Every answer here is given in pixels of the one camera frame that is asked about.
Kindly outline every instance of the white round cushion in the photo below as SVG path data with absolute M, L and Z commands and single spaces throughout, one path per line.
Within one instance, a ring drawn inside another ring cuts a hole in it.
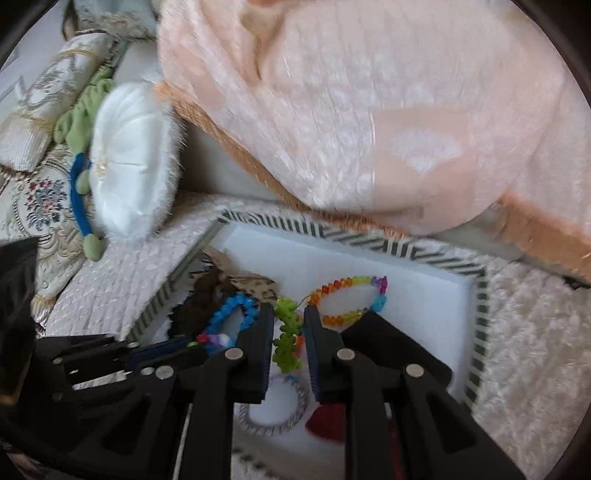
M 179 177 L 180 126 L 148 82 L 117 87 L 96 117 L 90 188 L 109 236 L 142 239 L 164 222 Z

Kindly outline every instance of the striped tray border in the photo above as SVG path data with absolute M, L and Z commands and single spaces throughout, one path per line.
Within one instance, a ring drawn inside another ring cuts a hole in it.
M 236 222 L 321 238 L 329 242 L 338 242 L 350 247 L 363 248 L 385 255 L 392 255 L 393 257 L 405 258 L 456 275 L 474 278 L 476 281 L 475 334 L 473 338 L 472 363 L 470 365 L 469 378 L 463 399 L 467 407 L 472 410 L 482 382 L 481 376 L 485 366 L 486 346 L 488 342 L 489 282 L 486 267 L 461 258 L 448 257 L 444 252 L 427 251 L 416 246 L 412 237 L 399 239 L 380 236 L 378 234 L 355 233 L 341 230 L 325 223 L 311 221 L 303 215 L 298 218 L 291 218 L 288 216 L 269 215 L 267 213 L 244 210 L 226 210 L 222 212 L 218 221 L 214 222 L 199 239 L 185 259 L 179 263 L 175 270 L 168 276 L 166 282 L 156 292 L 156 295 L 135 322 L 127 337 L 128 341 L 139 341 L 142 334 L 158 316 L 160 309 L 164 305 L 164 300 L 168 300 L 171 292 L 176 291 L 177 282 L 187 274 L 191 265 L 194 265 L 199 260 L 204 270 L 210 268 L 211 265 L 203 257 L 201 250 L 209 244 L 225 225 Z

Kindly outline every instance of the colorful bead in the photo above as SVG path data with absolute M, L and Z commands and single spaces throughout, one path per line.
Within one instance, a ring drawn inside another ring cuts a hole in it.
M 375 300 L 373 301 L 373 303 L 371 304 L 371 309 L 376 312 L 379 313 L 382 311 L 382 309 L 384 308 L 384 305 L 386 305 L 386 300 L 388 300 L 388 298 L 386 297 L 386 295 L 378 295 Z
M 317 305 L 319 301 L 326 295 L 333 293 L 340 288 L 352 287 L 354 285 L 373 285 L 379 288 L 379 294 L 375 297 L 369 308 L 363 310 L 351 310 L 343 315 L 333 317 L 331 315 L 324 315 L 322 317 L 322 324 L 326 326 L 343 326 L 350 325 L 357 322 L 368 310 L 380 312 L 386 303 L 386 289 L 388 288 L 387 277 L 347 277 L 334 280 L 333 282 L 322 285 L 318 290 L 314 290 L 310 295 L 308 305 Z

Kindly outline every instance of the green plush toy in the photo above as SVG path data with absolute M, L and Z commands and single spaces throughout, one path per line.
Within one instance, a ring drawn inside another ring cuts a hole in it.
M 56 143 L 66 143 L 70 152 L 77 156 L 83 154 L 88 150 L 90 140 L 92 139 L 92 132 L 95 124 L 96 114 L 99 111 L 100 104 L 104 98 L 111 92 L 113 88 L 113 81 L 110 76 L 111 69 L 100 69 L 80 94 L 78 100 L 71 110 L 64 113 L 57 121 L 53 131 L 53 140 Z M 74 189 L 72 195 L 86 195 L 90 192 L 89 171 L 84 168 L 81 173 L 74 175 L 76 167 L 73 166 L 72 178 L 75 178 Z M 80 231 L 84 235 L 83 252 L 87 259 L 97 262 L 105 252 L 105 242 L 89 232 L 90 224 L 86 219 L 85 213 L 78 212 L 83 210 L 82 201 L 72 198 L 72 208 L 74 217 L 79 223 Z
M 296 336 L 300 334 L 301 328 L 296 308 L 296 303 L 286 297 L 279 297 L 275 302 L 275 316 L 283 322 L 283 325 L 279 328 L 282 334 L 273 340 L 273 345 L 275 345 L 273 361 L 283 374 L 301 368 L 301 362 L 295 356 L 297 352 Z

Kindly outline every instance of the orange blanket trim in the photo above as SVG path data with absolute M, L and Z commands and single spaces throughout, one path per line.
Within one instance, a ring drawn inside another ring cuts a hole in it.
M 591 281 L 591 238 L 582 229 L 548 215 L 510 193 L 498 202 L 503 208 L 498 238 L 523 253 L 565 273 Z

